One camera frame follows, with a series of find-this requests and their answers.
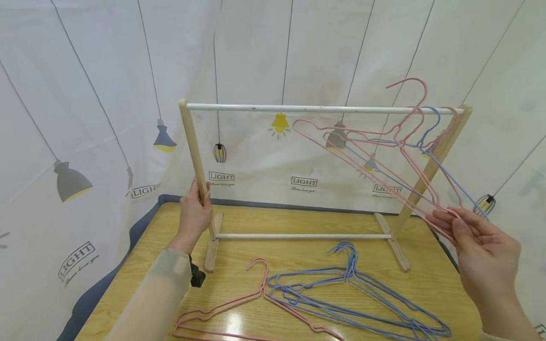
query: pink wire hanger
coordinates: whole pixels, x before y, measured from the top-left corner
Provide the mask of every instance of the pink wire hanger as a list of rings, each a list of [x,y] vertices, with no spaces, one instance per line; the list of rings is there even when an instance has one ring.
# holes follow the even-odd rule
[[[213,335],[220,335],[220,336],[227,336],[227,337],[236,337],[236,338],[241,338],[241,339],[245,339],[245,340],[278,341],[278,340],[269,339],[269,338],[250,337],[250,336],[245,336],[245,335],[240,335],[240,334],[209,331],[209,330],[205,330],[205,329],[201,329],[201,328],[189,327],[189,326],[184,325],[185,323],[187,323],[189,321],[193,321],[193,320],[199,320],[199,321],[203,321],[203,322],[208,321],[208,320],[212,319],[214,316],[216,316],[218,314],[227,312],[232,308],[235,308],[235,307],[241,306],[241,305],[243,305],[245,303],[254,301],[254,300],[256,300],[256,299],[258,299],[260,297],[264,297],[267,301],[269,301],[269,302],[273,303],[274,305],[282,308],[283,310],[285,310],[285,311],[289,312],[290,314],[292,314],[292,316],[294,316],[297,319],[301,320],[303,323],[305,323],[307,326],[309,326],[309,328],[313,332],[315,332],[315,333],[326,333],[326,334],[329,334],[332,337],[334,337],[334,338],[336,338],[336,339],[338,339],[340,341],[345,341],[345,339],[341,335],[337,334],[333,330],[330,330],[330,329],[328,329],[326,327],[322,327],[322,326],[315,326],[315,325],[311,324],[311,322],[305,316],[303,316],[301,313],[299,313],[295,309],[293,309],[293,308],[291,308],[291,307],[289,307],[289,306],[287,306],[285,304],[282,304],[280,302],[277,302],[275,300],[272,300],[271,297],[269,296],[269,294],[265,291],[265,284],[266,284],[266,281],[267,281],[267,278],[268,278],[268,275],[269,275],[269,265],[268,265],[267,261],[265,259],[261,258],[261,257],[255,258],[252,262],[250,262],[250,264],[248,264],[246,266],[246,269],[248,270],[256,262],[261,262],[261,263],[263,263],[265,265],[264,276],[262,278],[262,282],[260,283],[260,287],[258,288],[257,291],[252,292],[252,293],[250,293],[248,295],[243,295],[241,297],[235,298],[235,299],[233,299],[231,301],[226,301],[226,302],[220,303],[220,304],[218,304],[218,305],[216,305],[216,306],[214,306],[214,307],[212,307],[212,308],[210,308],[208,310],[194,309],[194,310],[190,310],[188,312],[185,312],[185,313],[181,314],[178,317],[178,319],[176,320],[175,328],[174,328],[174,331],[173,331],[173,336],[183,337],[183,338],[187,338],[187,339],[191,339],[191,340],[218,341],[217,339],[208,339],[206,337],[197,337],[197,336],[192,336],[192,335],[188,335],[188,334],[183,334],[183,333],[177,331],[179,329],[184,329],[184,330],[190,330],[190,331],[206,333],[206,334],[213,334]],[[187,315],[194,314],[194,313],[201,313],[201,314],[204,314],[205,316],[197,315],[197,316],[193,316],[193,317],[186,317]]]
[[[427,197],[425,197],[423,194],[419,194],[419,196],[424,199],[425,201],[427,201],[428,203],[430,203],[431,205],[433,205],[435,208],[437,208],[438,210],[441,210],[441,211],[444,211],[444,212],[448,212],[452,215],[454,215],[455,217],[459,217],[455,212],[451,211],[451,210],[448,210],[446,208],[443,208],[441,205],[440,205],[440,196],[438,195],[438,193],[435,191],[434,187],[431,185],[431,180],[427,178],[427,176],[423,173],[423,170],[421,170],[418,166],[418,164],[412,159],[412,157],[410,156],[410,154],[405,150],[405,148],[407,148],[406,146],[406,143],[407,143],[407,140],[408,138],[410,138],[421,126],[422,124],[424,123],[424,114],[423,114],[423,111],[421,110],[420,108],[420,105],[423,103],[423,101],[425,100],[426,98],[426,95],[428,93],[428,90],[427,90],[427,86],[425,84],[425,82],[419,78],[416,78],[416,77],[409,77],[409,78],[406,78],[404,80],[401,80],[401,81],[398,81],[394,84],[391,84],[389,85],[387,88],[391,88],[395,85],[398,85],[400,83],[403,83],[405,81],[408,81],[408,80],[414,80],[414,81],[418,81],[419,83],[421,83],[423,85],[423,89],[424,89],[424,93],[423,93],[423,97],[421,98],[421,100],[414,106],[412,107],[413,110],[405,115],[402,120],[393,125],[390,129],[388,129],[387,131],[373,131],[373,130],[362,130],[362,129],[347,129],[347,128],[342,128],[341,130],[343,131],[347,131],[347,133],[345,134],[345,136],[342,136],[340,134],[337,134],[337,133],[334,133],[332,132],[332,130],[334,129],[337,129],[338,131],[340,130],[339,127],[319,127],[315,124],[315,122],[313,121],[310,121],[309,119],[305,119],[305,118],[300,118],[300,119],[297,119],[294,124],[293,124],[293,129],[298,132],[299,134],[301,134],[302,136],[304,136],[305,138],[309,139],[310,141],[314,142],[315,144],[317,144],[318,146],[321,146],[322,148],[326,149],[328,152],[332,153],[333,155],[337,156],[338,158],[342,159],[343,161],[345,161],[347,164],[349,164],[350,166],[354,167],[355,169],[361,171],[362,173],[366,173],[367,177],[370,178],[370,180],[372,180],[373,182],[375,182],[376,184],[380,184],[380,185],[383,185],[383,186],[387,186],[387,184],[385,182],[383,182],[379,177],[377,177],[375,174],[373,174],[371,171],[368,171],[365,167],[365,165],[362,165],[362,160],[355,160],[354,158],[352,158],[348,153],[346,153],[344,150],[340,149],[340,148],[331,148],[331,146],[329,146],[328,148],[325,147],[325,144],[324,143],[321,143],[319,141],[316,141],[314,138],[308,136],[307,134],[305,134],[304,132],[302,132],[301,130],[298,129],[298,127],[296,126],[296,124],[298,122],[307,122],[307,123],[311,123],[316,129],[318,130],[330,130],[328,132],[326,132],[322,138],[323,140],[326,140],[328,141],[328,137],[330,136],[330,134],[334,134],[334,135],[337,135],[339,138],[341,138],[344,143],[347,143],[347,142],[351,142],[353,145],[355,145],[360,151],[362,151],[365,155],[367,155],[369,157],[369,160],[372,159],[372,155],[368,152],[366,152],[362,147],[360,147],[357,142],[359,143],[371,143],[371,144],[375,144],[375,145],[381,145],[381,146],[385,146],[385,147],[397,147],[400,151],[400,153],[402,154],[402,156],[407,160],[407,162],[409,163],[411,169],[418,175],[419,179],[421,179],[423,181],[423,183],[425,184],[425,191],[428,192],[431,196],[431,199],[428,199]],[[458,115],[456,110],[453,109],[453,108],[448,108],[450,110],[452,110],[454,112],[455,115]],[[408,118],[411,116],[411,115],[414,115],[414,114],[419,114],[421,116],[421,120],[419,122],[419,124],[417,124],[405,137],[403,137],[402,139],[399,139],[399,133],[400,131],[402,130],[401,127],[402,125],[408,120]],[[440,135],[438,135],[437,138],[435,138],[434,140],[430,141],[429,143],[427,143],[426,145],[422,146],[422,148],[428,148],[430,146],[432,146],[434,143],[437,143],[440,138],[451,128],[451,126],[449,125],[444,131],[442,131],[440,133]],[[367,136],[367,134],[371,134],[371,135],[387,135],[387,134],[390,134],[392,133],[393,131],[395,131],[394,133],[394,137],[393,137],[393,140],[395,143],[386,143],[386,142],[381,142],[380,139],[371,139]],[[350,139],[349,138],[349,134],[350,133],[353,133],[353,134],[358,134],[359,137],[363,137],[364,139]],[[390,172],[392,175],[394,175],[395,177],[397,177],[400,182],[404,183],[408,188],[412,188],[413,186],[412,185],[409,185],[406,181],[404,181],[400,176],[398,176],[395,172],[391,171],[388,167],[386,167],[384,164],[382,164],[381,162],[379,162],[377,159],[374,159],[374,161],[379,164],[382,168],[384,168],[385,170],[387,170],[388,172]],[[457,188],[455,187],[455,185],[453,184],[453,182],[451,181],[451,179],[449,178],[449,176],[447,176],[447,174],[445,173],[445,171],[442,169],[442,172],[443,174],[445,175],[445,177],[447,178],[450,186],[454,189],[455,193],[457,194],[457,197],[459,199],[459,204],[462,204],[462,200],[461,200],[461,197],[459,195],[459,191],[457,190]],[[408,206],[411,210],[413,210],[414,212],[417,212],[417,213],[420,213],[420,216],[428,223],[428,225],[433,229],[435,230],[436,232],[438,232],[440,235],[444,236],[445,238],[449,239],[450,241],[453,241],[453,234],[451,231],[449,230],[445,230],[439,226],[436,226],[435,224],[433,224],[432,222],[428,221],[425,217],[425,212],[422,211],[419,207],[417,207],[417,205],[414,205],[410,202],[408,202],[408,198],[402,196],[400,193],[392,193],[394,195],[394,197],[399,201],[401,202],[402,204]]]

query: white horizontal rod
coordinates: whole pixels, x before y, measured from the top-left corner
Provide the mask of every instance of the white horizontal rod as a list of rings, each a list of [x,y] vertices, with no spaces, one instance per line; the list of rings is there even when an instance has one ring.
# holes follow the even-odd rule
[[[388,107],[388,106],[318,106],[318,105],[262,105],[262,104],[204,104],[188,103],[190,110],[209,111],[272,111],[272,112],[344,112],[344,113],[392,113],[396,115],[407,115],[413,108],[410,107]],[[446,108],[437,108],[440,115],[453,115],[453,112]],[[422,108],[426,115],[435,114],[432,109]],[[464,109],[456,109],[457,113],[463,113]]]
[[[218,239],[390,239],[380,234],[216,234]]]

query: white bottom rod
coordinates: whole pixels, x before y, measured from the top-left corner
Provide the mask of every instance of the white bottom rod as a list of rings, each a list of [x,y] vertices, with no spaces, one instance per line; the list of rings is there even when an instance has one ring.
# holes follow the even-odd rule
[[[380,234],[216,234],[218,239],[391,239]]]

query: wooden clothes rack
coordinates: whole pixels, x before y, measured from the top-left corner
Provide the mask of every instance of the wooden clothes rack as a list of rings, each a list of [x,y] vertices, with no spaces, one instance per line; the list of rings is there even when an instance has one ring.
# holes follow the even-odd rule
[[[199,185],[199,194],[201,197],[207,193],[206,179],[203,172],[203,164],[201,162],[201,155],[199,154],[199,145],[197,142],[197,135],[195,133],[195,126],[193,124],[193,117],[191,110],[205,110],[205,111],[259,111],[259,112],[339,112],[339,113],[368,113],[368,114],[392,114],[392,115],[407,115],[413,108],[412,107],[347,107],[347,106],[315,106],[315,105],[239,105],[239,104],[197,104],[187,103],[185,99],[179,102],[180,114],[182,115],[182,123],[186,132],[186,138],[188,140],[189,152],[192,157],[193,168],[195,170],[195,176]],[[442,163],[446,158],[449,150],[457,140],[457,137],[461,133],[466,122],[472,114],[472,108],[468,106],[462,106],[458,108],[457,114],[451,109],[438,108],[436,109],[440,115],[451,115],[452,119],[449,123],[449,130],[443,134],[434,149],[432,155]],[[435,112],[428,108],[422,108],[425,115],[435,114]],[[440,167],[431,158],[429,159],[423,174],[426,178],[432,179]],[[423,194],[426,189],[426,184],[423,180],[419,179],[415,186],[414,191],[419,194]],[[420,196],[416,193],[412,193],[407,202],[416,205]],[[404,255],[397,237],[400,230],[403,228],[408,218],[412,213],[412,209],[407,205],[402,208],[398,217],[389,226],[385,218],[381,213],[374,213],[377,222],[381,229],[382,234],[223,234],[222,219],[223,213],[219,212],[214,215],[211,226],[209,226],[210,240],[205,254],[204,268],[208,272],[214,270],[216,262],[216,250],[220,239],[385,239],[387,240],[393,254],[400,265],[402,271],[406,272],[410,270],[410,262]]]

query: wooden base foot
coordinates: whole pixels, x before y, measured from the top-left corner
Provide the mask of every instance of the wooden base foot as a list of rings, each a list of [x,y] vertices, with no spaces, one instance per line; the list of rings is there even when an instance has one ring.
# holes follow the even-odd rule
[[[385,217],[381,213],[377,212],[373,215],[376,217],[379,226],[381,226],[381,229],[383,230],[383,233],[389,234],[390,226],[385,220]],[[402,251],[402,248],[400,247],[400,244],[398,244],[398,241],[394,239],[387,239],[387,242],[389,243],[389,246],[393,251],[394,257],[396,258],[398,265],[400,265],[400,269],[404,272],[408,272],[410,270],[410,261],[408,261],[408,259],[406,258],[404,252]]]
[[[216,234],[220,233],[223,218],[224,213],[218,212],[214,215],[214,218],[212,219],[212,228],[214,229],[214,232]],[[213,241],[209,240],[209,245],[207,246],[205,254],[205,262],[203,263],[203,267],[205,268],[206,272],[214,271],[214,264],[216,263],[216,249],[218,248],[219,241],[220,240],[218,238]]]

